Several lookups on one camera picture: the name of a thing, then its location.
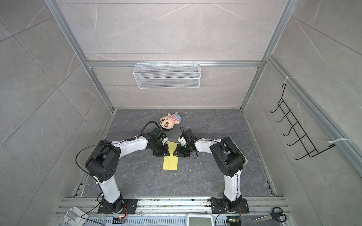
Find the yellow square paper sheet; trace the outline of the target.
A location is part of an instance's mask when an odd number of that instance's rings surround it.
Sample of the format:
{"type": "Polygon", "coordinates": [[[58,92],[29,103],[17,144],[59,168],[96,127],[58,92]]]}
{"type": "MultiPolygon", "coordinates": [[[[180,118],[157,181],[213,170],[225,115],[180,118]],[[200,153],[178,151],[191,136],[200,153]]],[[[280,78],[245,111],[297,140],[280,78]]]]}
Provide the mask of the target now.
{"type": "Polygon", "coordinates": [[[177,143],[167,142],[169,156],[164,157],[163,170],[177,170],[178,168],[178,157],[173,155],[177,148],[177,143]]]}

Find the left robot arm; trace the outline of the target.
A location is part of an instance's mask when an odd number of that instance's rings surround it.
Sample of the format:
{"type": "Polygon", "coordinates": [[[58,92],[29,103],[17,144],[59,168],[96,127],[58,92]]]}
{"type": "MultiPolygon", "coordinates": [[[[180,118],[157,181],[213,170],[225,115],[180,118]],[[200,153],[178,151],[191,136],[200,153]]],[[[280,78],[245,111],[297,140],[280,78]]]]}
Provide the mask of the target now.
{"type": "Polygon", "coordinates": [[[167,135],[158,128],[121,141],[100,141],[86,161],[85,168],[99,185],[103,200],[111,205],[122,201],[114,176],[121,157],[147,149],[152,150],[154,156],[169,156],[167,141],[167,135]]]}

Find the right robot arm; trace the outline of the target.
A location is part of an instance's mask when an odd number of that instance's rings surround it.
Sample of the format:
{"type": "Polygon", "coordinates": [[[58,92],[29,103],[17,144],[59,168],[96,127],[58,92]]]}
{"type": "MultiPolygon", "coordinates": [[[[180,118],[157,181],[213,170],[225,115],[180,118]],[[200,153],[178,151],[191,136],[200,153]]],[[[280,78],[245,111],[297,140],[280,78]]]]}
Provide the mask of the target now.
{"type": "Polygon", "coordinates": [[[197,138],[191,130],[187,130],[182,131],[178,142],[174,156],[190,158],[193,152],[196,157],[198,157],[198,153],[212,154],[219,170],[224,175],[224,203],[232,206],[241,202],[240,178],[248,160],[231,137],[222,139],[197,138]]]}

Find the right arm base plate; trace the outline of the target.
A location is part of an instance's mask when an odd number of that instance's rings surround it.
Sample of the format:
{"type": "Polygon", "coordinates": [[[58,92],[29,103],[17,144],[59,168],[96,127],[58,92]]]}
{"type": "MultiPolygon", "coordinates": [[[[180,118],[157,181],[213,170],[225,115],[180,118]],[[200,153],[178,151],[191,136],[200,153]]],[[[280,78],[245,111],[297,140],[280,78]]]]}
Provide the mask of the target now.
{"type": "Polygon", "coordinates": [[[246,199],[239,197],[235,201],[229,201],[227,198],[215,198],[210,199],[211,209],[213,214],[219,213],[241,213],[249,214],[249,206],[246,199]]]}

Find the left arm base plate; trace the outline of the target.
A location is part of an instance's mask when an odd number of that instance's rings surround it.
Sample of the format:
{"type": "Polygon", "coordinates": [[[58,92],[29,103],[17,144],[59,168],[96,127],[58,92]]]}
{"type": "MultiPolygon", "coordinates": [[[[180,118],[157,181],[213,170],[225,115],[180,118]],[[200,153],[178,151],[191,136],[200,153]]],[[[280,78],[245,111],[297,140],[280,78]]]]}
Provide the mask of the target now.
{"type": "Polygon", "coordinates": [[[114,203],[109,203],[103,199],[98,208],[98,214],[135,214],[138,199],[121,199],[114,203]]]}

